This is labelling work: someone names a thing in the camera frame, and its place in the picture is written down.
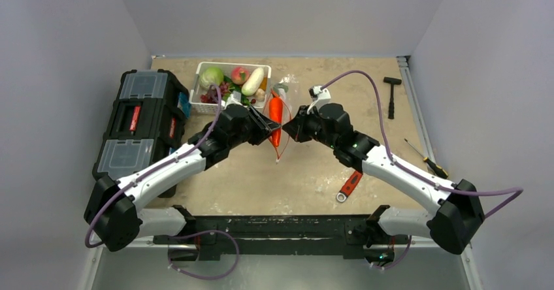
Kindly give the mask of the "clear zip top bag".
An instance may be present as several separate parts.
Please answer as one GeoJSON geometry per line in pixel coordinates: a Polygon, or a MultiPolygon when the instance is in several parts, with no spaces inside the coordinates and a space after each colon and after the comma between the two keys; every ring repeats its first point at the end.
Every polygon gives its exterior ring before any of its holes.
{"type": "MultiPolygon", "coordinates": [[[[269,96],[264,106],[264,115],[283,127],[292,120],[295,108],[298,107],[299,82],[294,74],[286,74],[271,85],[267,93],[269,96]]],[[[291,137],[279,128],[271,133],[268,141],[275,151],[275,163],[278,164],[286,153],[291,137]]]]}

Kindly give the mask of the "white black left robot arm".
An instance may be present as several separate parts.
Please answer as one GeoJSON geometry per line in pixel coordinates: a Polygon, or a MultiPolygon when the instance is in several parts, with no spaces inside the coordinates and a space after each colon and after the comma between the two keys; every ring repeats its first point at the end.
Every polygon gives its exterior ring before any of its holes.
{"type": "Polygon", "coordinates": [[[280,128],[280,123],[251,106],[230,104],[165,158],[117,180],[102,176],[95,182],[84,212],[89,225],[85,246],[123,249],[146,228],[140,211],[154,198],[227,159],[233,148],[243,143],[259,145],[280,128]]]}

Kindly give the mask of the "purple grape bunch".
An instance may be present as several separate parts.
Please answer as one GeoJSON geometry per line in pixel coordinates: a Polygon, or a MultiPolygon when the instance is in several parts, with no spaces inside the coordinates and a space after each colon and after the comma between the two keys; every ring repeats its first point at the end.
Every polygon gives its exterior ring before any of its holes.
{"type": "Polygon", "coordinates": [[[217,90],[214,86],[212,86],[210,89],[207,90],[205,94],[201,95],[201,102],[202,103],[208,103],[208,104],[216,104],[219,99],[219,95],[222,101],[226,101],[226,99],[229,97],[231,93],[230,83],[224,82],[219,86],[219,90],[217,90]]]}

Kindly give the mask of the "orange carrot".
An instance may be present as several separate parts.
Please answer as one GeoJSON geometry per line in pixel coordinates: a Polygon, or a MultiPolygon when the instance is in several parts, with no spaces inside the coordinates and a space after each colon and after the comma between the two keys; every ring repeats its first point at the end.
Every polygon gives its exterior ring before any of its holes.
{"type": "MultiPolygon", "coordinates": [[[[269,101],[269,118],[275,122],[282,123],[284,103],[281,97],[274,91],[271,91],[272,98],[269,101]]],[[[271,143],[275,149],[280,146],[281,129],[275,131],[271,135],[271,143]]]]}

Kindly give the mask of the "white radish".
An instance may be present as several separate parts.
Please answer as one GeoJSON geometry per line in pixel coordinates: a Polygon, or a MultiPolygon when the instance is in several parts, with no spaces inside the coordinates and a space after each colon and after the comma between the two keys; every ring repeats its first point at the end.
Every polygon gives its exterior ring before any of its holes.
{"type": "Polygon", "coordinates": [[[265,70],[262,67],[256,68],[241,87],[241,93],[245,96],[252,96],[259,89],[265,77],[265,70]]]}

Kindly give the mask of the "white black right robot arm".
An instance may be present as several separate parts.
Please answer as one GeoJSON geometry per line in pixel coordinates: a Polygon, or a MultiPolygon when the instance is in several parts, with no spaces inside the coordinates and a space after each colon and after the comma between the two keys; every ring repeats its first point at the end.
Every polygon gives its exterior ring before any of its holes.
{"type": "Polygon", "coordinates": [[[424,212],[386,208],[367,224],[368,237],[375,242],[396,234],[420,236],[460,255],[485,220],[474,184],[433,176],[388,153],[384,145],[353,128],[340,104],[315,112],[301,106],[283,130],[296,142],[315,140],[330,147],[344,166],[386,182],[424,207],[424,212]]]}

